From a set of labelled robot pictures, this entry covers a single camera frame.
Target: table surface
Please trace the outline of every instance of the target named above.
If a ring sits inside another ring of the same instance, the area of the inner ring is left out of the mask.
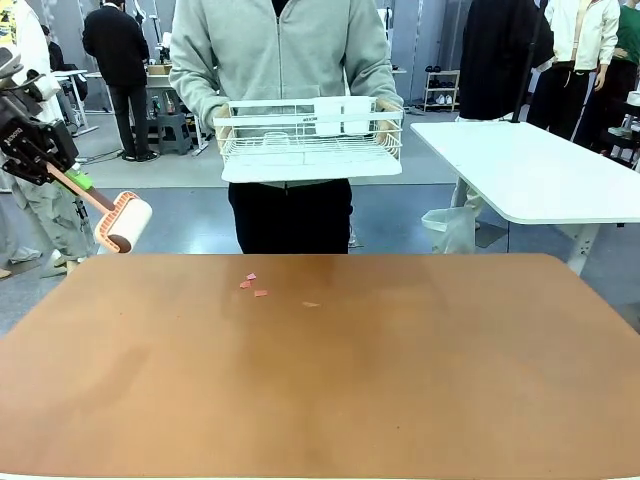
[[[7,473],[640,473],[640,339],[542,255],[94,258],[0,385]]]
[[[640,222],[640,175],[527,123],[414,123],[418,136],[505,219]]]

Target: hand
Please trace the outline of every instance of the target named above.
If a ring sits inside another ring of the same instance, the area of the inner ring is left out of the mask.
[[[600,71],[598,73],[598,76],[596,77],[596,83],[594,85],[594,89],[596,92],[599,92],[600,90],[602,90],[602,87],[604,87],[604,82],[607,78],[607,72],[604,71]]]
[[[627,58],[629,54],[624,48],[616,47],[613,51],[613,56],[616,58]]]
[[[402,112],[402,107],[391,103],[387,100],[379,98],[376,100],[376,110],[378,112]],[[378,121],[378,134],[376,135],[376,143],[382,145],[393,158],[400,158],[400,122],[395,120]]]
[[[220,154],[224,155],[229,140],[235,138],[235,132],[232,127],[218,127],[216,126],[216,119],[218,118],[231,118],[231,109],[228,104],[222,105],[218,108],[213,116],[213,129],[216,133],[216,141],[218,142],[218,149]]]

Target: workbench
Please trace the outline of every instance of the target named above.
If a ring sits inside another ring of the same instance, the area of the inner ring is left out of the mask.
[[[92,258],[0,386],[9,474],[640,474],[640,338],[543,255]]]

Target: white wire rack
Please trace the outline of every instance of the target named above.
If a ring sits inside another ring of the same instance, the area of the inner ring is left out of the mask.
[[[397,175],[403,112],[369,97],[230,102],[214,120],[233,183]]]

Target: black jacket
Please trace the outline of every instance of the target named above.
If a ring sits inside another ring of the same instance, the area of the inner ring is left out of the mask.
[[[64,63],[64,55],[60,45],[55,42],[49,43],[49,63],[52,72],[62,72],[68,70]]]
[[[494,120],[515,110],[538,7],[533,0],[473,0],[464,30],[460,116]],[[533,67],[553,57],[553,32],[543,19]]]
[[[129,87],[147,84],[143,62],[149,46],[136,21],[117,8],[91,12],[84,22],[85,51],[96,57],[107,85]]]

